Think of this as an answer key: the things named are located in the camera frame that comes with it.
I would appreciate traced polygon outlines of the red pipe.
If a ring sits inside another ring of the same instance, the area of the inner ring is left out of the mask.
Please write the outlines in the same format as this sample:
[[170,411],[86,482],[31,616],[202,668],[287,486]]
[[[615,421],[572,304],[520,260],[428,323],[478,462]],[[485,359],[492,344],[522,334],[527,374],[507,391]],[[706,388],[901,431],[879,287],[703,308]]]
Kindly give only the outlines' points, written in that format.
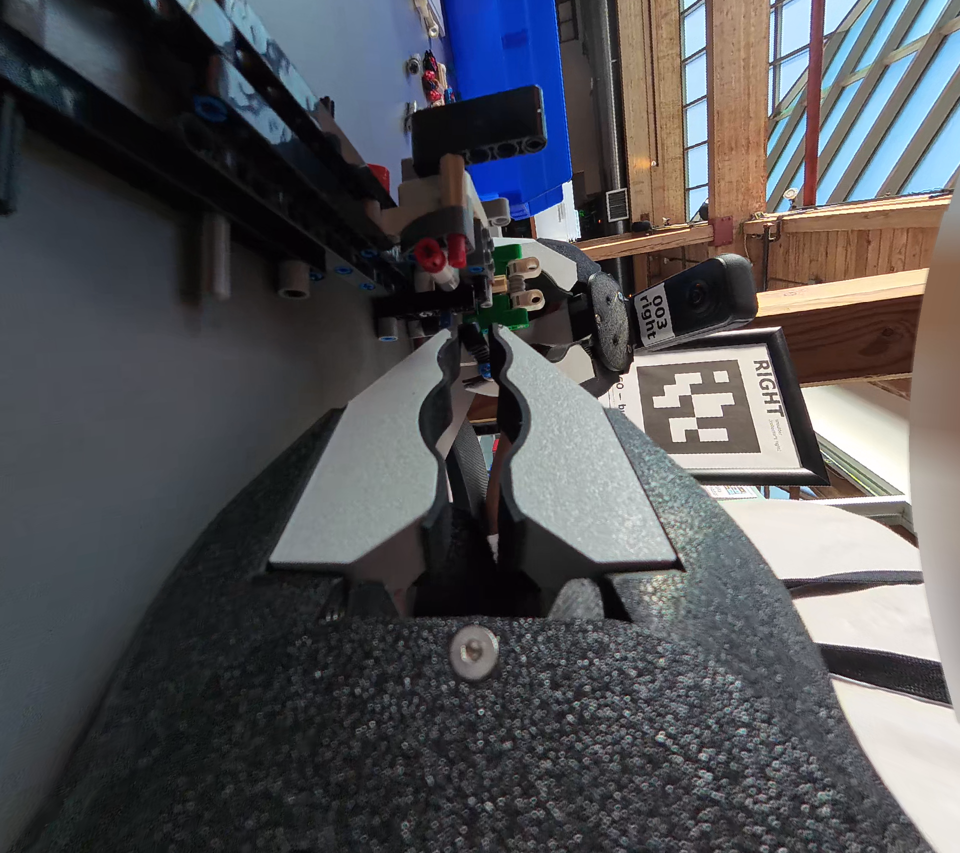
[[826,0],[810,0],[810,31],[806,81],[806,125],[803,145],[801,207],[817,203],[821,131]]

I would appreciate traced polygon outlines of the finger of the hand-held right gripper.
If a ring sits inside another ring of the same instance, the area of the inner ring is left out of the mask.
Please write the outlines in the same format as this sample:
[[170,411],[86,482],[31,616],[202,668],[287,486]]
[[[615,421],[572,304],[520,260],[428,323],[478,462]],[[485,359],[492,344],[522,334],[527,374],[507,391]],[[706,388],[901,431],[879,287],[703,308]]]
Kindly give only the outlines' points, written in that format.
[[582,249],[534,249],[534,258],[540,267],[534,289],[543,294],[535,314],[555,312],[578,297],[589,298],[594,261]]
[[614,388],[623,386],[623,374],[595,360],[581,343],[542,344],[541,354],[594,398],[602,398]]

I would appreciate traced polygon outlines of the wooden post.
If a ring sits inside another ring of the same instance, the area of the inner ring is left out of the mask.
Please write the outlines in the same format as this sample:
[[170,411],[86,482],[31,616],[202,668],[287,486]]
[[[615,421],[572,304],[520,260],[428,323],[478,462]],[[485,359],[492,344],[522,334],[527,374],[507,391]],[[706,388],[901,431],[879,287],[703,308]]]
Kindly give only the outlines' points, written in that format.
[[709,214],[741,247],[765,209],[770,0],[706,0]]

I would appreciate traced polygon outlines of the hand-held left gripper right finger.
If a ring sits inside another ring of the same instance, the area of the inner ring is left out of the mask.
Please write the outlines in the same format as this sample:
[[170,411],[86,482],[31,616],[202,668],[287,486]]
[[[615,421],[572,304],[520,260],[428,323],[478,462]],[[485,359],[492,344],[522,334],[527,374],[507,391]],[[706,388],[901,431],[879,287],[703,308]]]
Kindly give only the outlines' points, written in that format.
[[519,616],[570,584],[681,569],[606,408],[516,333],[490,334],[499,473],[498,567]]

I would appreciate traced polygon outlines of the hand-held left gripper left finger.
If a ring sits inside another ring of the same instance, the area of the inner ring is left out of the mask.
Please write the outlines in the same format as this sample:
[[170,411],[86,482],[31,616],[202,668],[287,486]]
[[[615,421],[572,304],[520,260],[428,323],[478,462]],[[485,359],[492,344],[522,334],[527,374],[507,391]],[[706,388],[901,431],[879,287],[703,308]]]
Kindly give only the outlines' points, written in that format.
[[269,557],[273,570],[380,586],[401,617],[443,571],[451,504],[442,438],[460,345],[432,336],[342,410]]

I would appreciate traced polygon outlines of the grey metal duct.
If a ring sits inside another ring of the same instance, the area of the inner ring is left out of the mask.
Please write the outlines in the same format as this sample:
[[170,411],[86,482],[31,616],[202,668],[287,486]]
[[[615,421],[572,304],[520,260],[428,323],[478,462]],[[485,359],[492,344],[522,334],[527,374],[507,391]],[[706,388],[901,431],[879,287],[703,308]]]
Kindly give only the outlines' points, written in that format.
[[622,132],[616,0],[581,0],[585,51],[593,79],[593,102],[599,135],[604,190],[627,186]]

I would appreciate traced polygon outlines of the blue plastic bin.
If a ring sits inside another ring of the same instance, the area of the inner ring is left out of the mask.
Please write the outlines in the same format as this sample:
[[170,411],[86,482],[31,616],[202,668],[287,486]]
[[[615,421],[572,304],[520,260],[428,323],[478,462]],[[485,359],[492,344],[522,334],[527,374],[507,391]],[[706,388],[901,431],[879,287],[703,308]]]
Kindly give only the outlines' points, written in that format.
[[542,93],[545,146],[474,166],[483,198],[510,201],[528,219],[556,207],[572,182],[556,0],[443,0],[458,101],[522,87]]

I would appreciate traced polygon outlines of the black lego vehicle model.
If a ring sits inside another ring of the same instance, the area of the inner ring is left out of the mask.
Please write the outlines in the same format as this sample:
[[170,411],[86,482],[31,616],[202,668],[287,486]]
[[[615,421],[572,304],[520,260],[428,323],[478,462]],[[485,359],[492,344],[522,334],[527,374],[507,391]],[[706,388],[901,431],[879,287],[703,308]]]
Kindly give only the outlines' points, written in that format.
[[494,382],[493,327],[545,306],[535,254],[495,240],[504,199],[472,168],[547,145],[522,87],[409,112],[394,199],[248,0],[2,0],[2,214],[18,206],[26,125],[206,220],[209,295],[231,294],[231,230],[277,261],[279,293],[337,274],[373,299],[378,338],[453,328],[462,382]]

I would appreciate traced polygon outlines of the wooden beam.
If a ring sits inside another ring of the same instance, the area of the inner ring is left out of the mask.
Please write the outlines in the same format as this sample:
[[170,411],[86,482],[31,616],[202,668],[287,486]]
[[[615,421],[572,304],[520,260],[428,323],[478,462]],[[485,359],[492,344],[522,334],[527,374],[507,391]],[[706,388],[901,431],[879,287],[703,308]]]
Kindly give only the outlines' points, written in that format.
[[780,328],[803,387],[912,376],[927,268],[757,295],[751,328]]

